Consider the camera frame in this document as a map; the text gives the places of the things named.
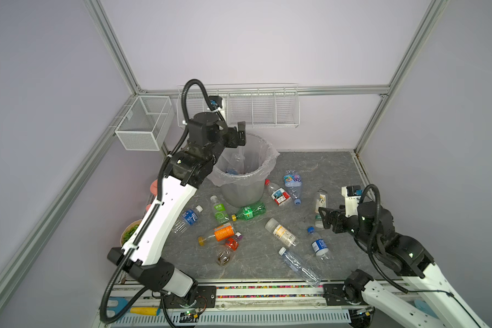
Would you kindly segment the long clear crushed bottle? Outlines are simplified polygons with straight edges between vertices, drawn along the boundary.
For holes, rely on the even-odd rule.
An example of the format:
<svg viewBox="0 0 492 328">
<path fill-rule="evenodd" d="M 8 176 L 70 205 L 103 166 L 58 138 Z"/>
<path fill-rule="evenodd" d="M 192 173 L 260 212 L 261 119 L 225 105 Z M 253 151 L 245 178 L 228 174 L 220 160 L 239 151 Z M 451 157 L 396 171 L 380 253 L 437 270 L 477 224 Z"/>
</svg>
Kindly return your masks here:
<svg viewBox="0 0 492 328">
<path fill-rule="evenodd" d="M 292 269 L 303 281 L 312 287 L 318 287 L 321 283 L 319 274 L 295 252 L 281 247 L 278 254 L 286 265 Z"/>
</svg>

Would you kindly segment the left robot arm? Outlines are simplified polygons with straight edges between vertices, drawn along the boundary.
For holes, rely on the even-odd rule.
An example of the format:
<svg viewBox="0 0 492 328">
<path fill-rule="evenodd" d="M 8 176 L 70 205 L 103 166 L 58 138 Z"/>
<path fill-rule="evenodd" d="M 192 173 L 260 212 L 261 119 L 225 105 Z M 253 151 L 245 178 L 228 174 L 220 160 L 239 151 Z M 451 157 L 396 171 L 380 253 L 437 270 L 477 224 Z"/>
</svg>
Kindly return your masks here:
<svg viewBox="0 0 492 328">
<path fill-rule="evenodd" d="M 187 305 L 196 302 L 197 281 L 162 257 L 164 244 L 181 211 L 213 171 L 223 151 L 244 146 L 246 132 L 244 122 L 228 126 L 220 112 L 222 104 L 208 95 L 200 80 L 189 80 L 180 99 L 186 127 L 161 164 L 156 198 L 136 233 L 122 247 L 112 248 L 107 256 L 116 269 L 99 308 L 104 324 L 121 319 L 146 291 L 175 295 Z M 142 289 L 110 315 L 108 302 L 122 272 L 139 282 Z"/>
</svg>

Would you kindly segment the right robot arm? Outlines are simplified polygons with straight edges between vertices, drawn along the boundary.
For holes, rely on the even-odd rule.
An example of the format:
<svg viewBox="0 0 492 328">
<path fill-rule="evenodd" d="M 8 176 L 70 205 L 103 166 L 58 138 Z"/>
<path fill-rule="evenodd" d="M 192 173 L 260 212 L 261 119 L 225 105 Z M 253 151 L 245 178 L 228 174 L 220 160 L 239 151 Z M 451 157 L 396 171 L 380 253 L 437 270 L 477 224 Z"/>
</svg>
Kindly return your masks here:
<svg viewBox="0 0 492 328">
<path fill-rule="evenodd" d="M 325 285 L 325 299 L 367 304 L 403 327 L 487 326 L 451 286 L 427 249 L 395 231 L 392 213 L 382 206 L 376 185 L 343 187 L 342 195 L 344 205 L 339 209 L 318 209 L 324 227 L 351 235 L 389 285 L 405 295 L 421 296 L 434 314 L 419 310 L 361 269 L 353 271 L 342 287 Z"/>
</svg>

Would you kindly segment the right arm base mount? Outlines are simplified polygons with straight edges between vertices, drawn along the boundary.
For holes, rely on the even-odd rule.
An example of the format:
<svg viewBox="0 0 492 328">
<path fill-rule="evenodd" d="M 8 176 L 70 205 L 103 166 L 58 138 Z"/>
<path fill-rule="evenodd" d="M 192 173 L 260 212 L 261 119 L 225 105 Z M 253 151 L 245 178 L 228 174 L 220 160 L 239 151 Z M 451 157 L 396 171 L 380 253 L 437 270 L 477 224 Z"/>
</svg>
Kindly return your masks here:
<svg viewBox="0 0 492 328">
<path fill-rule="evenodd" d="M 327 306 L 349 306 L 343 283 L 323 284 L 323 298 Z"/>
</svg>

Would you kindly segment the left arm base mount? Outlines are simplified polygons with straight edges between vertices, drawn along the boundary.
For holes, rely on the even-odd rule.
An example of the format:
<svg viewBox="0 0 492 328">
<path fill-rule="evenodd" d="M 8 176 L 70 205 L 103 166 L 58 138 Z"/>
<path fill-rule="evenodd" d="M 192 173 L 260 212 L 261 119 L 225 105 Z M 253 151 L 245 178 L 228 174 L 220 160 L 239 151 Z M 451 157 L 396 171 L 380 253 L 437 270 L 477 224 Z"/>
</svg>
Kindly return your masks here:
<svg viewBox="0 0 492 328">
<path fill-rule="evenodd" d="M 167 309 L 214 308 L 217 301 L 215 285 L 199 285 L 185 297 L 169 294 L 163 298 Z"/>
</svg>

